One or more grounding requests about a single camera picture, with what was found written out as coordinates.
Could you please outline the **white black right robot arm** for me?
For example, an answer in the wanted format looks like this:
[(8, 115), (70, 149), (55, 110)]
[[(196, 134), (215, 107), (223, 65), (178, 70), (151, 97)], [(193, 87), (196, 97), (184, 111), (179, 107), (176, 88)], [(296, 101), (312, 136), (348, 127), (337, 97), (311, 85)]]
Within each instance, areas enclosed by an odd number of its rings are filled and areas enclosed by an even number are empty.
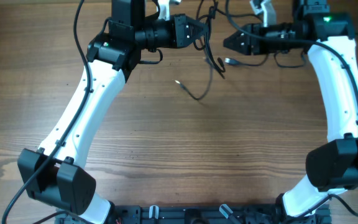
[(237, 26), (224, 46), (244, 55), (302, 49), (318, 77), (328, 125), (327, 143), (306, 157), (306, 175), (281, 194), (274, 223), (319, 223), (323, 205), (358, 188), (358, 66), (356, 31), (349, 14), (326, 1), (294, 1), (293, 22), (277, 23), (270, 1), (251, 1), (259, 24)]

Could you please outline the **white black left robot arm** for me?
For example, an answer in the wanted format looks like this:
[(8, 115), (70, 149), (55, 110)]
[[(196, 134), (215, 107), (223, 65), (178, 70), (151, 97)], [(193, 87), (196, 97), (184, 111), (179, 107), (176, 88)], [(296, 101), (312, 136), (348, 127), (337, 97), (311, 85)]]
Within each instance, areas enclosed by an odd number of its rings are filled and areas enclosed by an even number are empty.
[(113, 0), (100, 33), (81, 51), (81, 81), (51, 133), (36, 151), (24, 149), (17, 161), (21, 192), (59, 208), (77, 221), (116, 223), (115, 206), (96, 193), (85, 171), (93, 138), (113, 99), (142, 63), (143, 50), (181, 49), (206, 36), (208, 26), (184, 14), (171, 15), (169, 1)]

